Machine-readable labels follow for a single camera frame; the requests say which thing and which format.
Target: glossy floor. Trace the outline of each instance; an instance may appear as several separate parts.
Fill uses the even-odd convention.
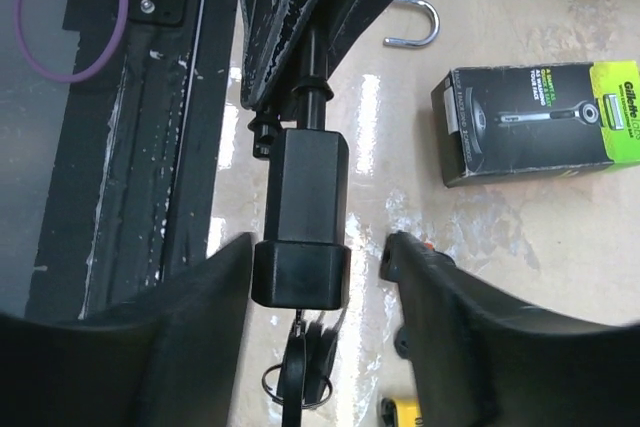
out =
[[[347,244],[351,300],[331,402],[304,425],[376,425],[384,395],[415,395],[409,365],[393,349],[401,310],[378,279],[386,234],[433,241],[486,281],[550,309],[621,324],[640,318],[636,207],[640,168],[558,181],[447,190],[440,180],[431,89],[459,66],[638,59],[637,0],[429,0],[442,32],[418,51],[382,46],[419,37],[417,13],[389,8],[331,79],[328,128],[351,149]],[[214,194],[209,250],[240,231],[262,232],[267,165],[251,157],[251,115],[239,105],[237,27]],[[280,362],[289,312],[253,308],[231,425],[279,425],[260,387]]]

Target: black metal frame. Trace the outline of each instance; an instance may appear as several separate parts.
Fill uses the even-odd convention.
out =
[[[107,68],[71,87],[27,318],[100,311],[205,258],[237,0],[183,2],[174,25],[134,15]],[[112,29],[96,5],[68,1],[78,68]]]

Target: metal hook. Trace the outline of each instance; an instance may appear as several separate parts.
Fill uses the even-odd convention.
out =
[[[383,44],[388,47],[402,47],[405,49],[421,49],[433,42],[440,33],[440,16],[436,9],[426,0],[394,0],[394,3],[409,4],[419,7],[429,17],[431,21],[431,32],[429,36],[422,40],[397,39],[395,37],[387,37]]]

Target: gillette razor box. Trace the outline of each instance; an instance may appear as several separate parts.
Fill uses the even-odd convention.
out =
[[[456,69],[431,95],[448,187],[640,163],[635,62]]]

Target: yellow object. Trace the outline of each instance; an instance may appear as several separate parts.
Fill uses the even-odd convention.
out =
[[[422,427],[422,415],[417,400],[383,399],[380,405],[385,427]]]

